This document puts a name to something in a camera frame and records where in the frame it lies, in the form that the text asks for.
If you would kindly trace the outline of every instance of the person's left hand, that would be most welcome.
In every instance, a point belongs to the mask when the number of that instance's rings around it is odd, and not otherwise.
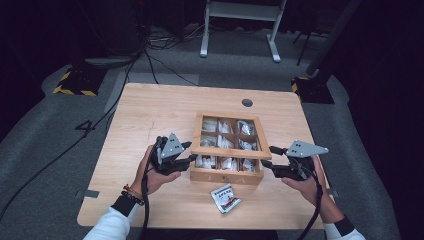
[[[133,184],[130,186],[132,190],[136,191],[141,195],[141,180],[143,179],[144,169],[146,168],[147,159],[149,158],[150,152],[152,151],[153,146],[150,145],[146,152],[144,153],[144,157],[138,165],[137,175],[135,176]],[[169,183],[177,179],[181,176],[181,172],[173,172],[168,176],[157,173],[155,169],[151,169],[147,172],[147,188],[149,191],[147,194],[152,194],[156,192],[164,183]]]

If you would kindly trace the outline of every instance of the person's right hand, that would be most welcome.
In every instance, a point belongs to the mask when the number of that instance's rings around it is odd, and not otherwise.
[[[321,163],[319,161],[318,156],[311,156],[314,161],[315,171],[318,175],[318,181],[322,186],[322,191],[324,195],[328,195],[327,193],[327,185],[325,183],[324,171],[322,170]],[[317,195],[317,184],[312,177],[304,181],[296,181],[291,178],[282,178],[281,181],[287,184],[289,187],[300,191],[302,196],[316,206],[316,195]]]

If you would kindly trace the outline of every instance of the wooden table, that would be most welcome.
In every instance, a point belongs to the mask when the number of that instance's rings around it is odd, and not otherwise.
[[[243,106],[243,99],[252,100],[253,106]],[[175,132],[181,142],[191,141],[196,112],[205,110],[259,116],[270,146],[290,147],[295,139],[313,143],[299,99],[291,92],[129,83],[88,188],[99,191],[99,196],[84,199],[78,223],[96,224],[122,187],[132,183],[139,161],[157,136],[168,137]],[[180,158],[187,157],[190,150]],[[277,155],[273,155],[272,161],[288,164],[286,157]],[[259,186],[232,185],[241,203],[231,212],[221,214],[210,192],[223,184],[190,181],[189,174],[183,172],[179,179],[149,196],[149,227],[304,229],[314,212],[314,207],[298,191],[264,169]],[[143,220],[141,207],[133,226],[141,226]],[[320,218],[313,228],[322,228]]]

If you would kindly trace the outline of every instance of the gray carpet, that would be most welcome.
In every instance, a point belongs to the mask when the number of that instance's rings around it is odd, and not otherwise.
[[[199,86],[291,91],[290,80],[306,75],[305,69],[317,50],[307,49],[297,67],[304,38],[293,45],[294,34],[279,33],[276,44],[282,61],[276,64],[265,42],[265,34],[269,32],[216,32],[210,37],[207,58],[199,57],[200,38],[171,49],[148,49],[148,52]],[[322,41],[311,38],[310,46],[319,48]],[[152,63],[158,79],[173,75],[161,63],[155,60]],[[116,89],[123,84],[125,67],[108,71],[99,96],[53,94],[67,67],[46,78],[45,99],[0,144],[2,208],[22,184],[83,135],[83,131],[74,130],[77,125],[86,120],[96,122],[103,116],[111,99],[116,99]],[[131,70],[130,80],[141,81],[141,76],[150,75],[149,62],[142,55]],[[188,84],[181,80],[170,77],[166,84]],[[334,105],[303,103],[302,106],[315,142],[331,149],[331,154],[323,155],[322,161],[331,187],[339,195],[336,203],[367,239],[400,239],[391,200],[353,125],[347,108],[348,96],[334,77],[328,87]],[[108,117],[18,195],[0,222],[1,239],[83,238],[90,228],[77,223],[82,199],[76,195],[88,187],[107,133]],[[136,239],[139,231],[139,228],[131,229],[128,239]],[[297,239],[301,230],[278,233],[280,239]],[[324,239],[324,233],[312,230],[306,239]]]

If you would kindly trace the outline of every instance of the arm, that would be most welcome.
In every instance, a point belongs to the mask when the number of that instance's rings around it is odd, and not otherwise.
[[[144,169],[146,168],[147,158],[150,155],[152,146],[149,146],[143,159],[138,165],[137,174],[134,182],[130,186],[130,191],[127,191],[130,196],[139,198],[141,196],[141,180],[143,179]],[[148,173],[147,188],[148,194],[156,192],[164,183],[172,182],[181,176],[180,172],[174,172],[168,176],[157,173],[154,169]],[[99,219],[84,239],[126,239],[132,221],[139,208],[134,200],[127,196],[120,196],[116,202],[108,208],[106,213]]]
[[[321,163],[317,156],[312,156],[314,161],[315,171],[318,175],[318,181],[320,182],[323,190],[321,199],[320,216],[324,224],[324,229],[329,240],[356,240],[365,239],[360,234],[349,219],[340,211],[330,195],[327,192],[327,185],[324,178],[324,172],[321,167]],[[299,190],[302,196],[308,200],[311,204],[316,206],[316,183],[315,180],[310,177],[305,181],[295,181],[290,178],[282,178],[282,182],[287,184],[289,187]]]

